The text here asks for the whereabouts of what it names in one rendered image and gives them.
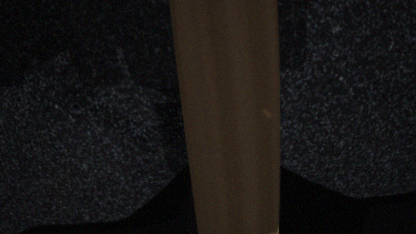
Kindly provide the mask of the wooden side rail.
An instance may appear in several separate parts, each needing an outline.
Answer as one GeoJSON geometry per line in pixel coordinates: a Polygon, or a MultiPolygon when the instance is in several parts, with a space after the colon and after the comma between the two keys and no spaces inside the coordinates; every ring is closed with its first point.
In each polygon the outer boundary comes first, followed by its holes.
{"type": "Polygon", "coordinates": [[[279,234],[277,0],[169,0],[198,234],[279,234]]]}

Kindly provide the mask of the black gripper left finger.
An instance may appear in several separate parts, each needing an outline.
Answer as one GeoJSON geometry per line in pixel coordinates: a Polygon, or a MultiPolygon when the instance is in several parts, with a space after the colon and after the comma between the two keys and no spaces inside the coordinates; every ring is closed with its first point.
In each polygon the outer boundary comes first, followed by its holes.
{"type": "Polygon", "coordinates": [[[189,164],[124,220],[38,225],[19,234],[198,234],[189,164]]]}

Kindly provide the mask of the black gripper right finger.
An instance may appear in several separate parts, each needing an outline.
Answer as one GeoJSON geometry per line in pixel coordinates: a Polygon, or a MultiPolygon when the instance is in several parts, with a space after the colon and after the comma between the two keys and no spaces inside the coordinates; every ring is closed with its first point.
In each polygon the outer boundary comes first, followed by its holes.
{"type": "Polygon", "coordinates": [[[416,232],[416,191],[353,198],[280,168],[279,234],[416,232]]]}

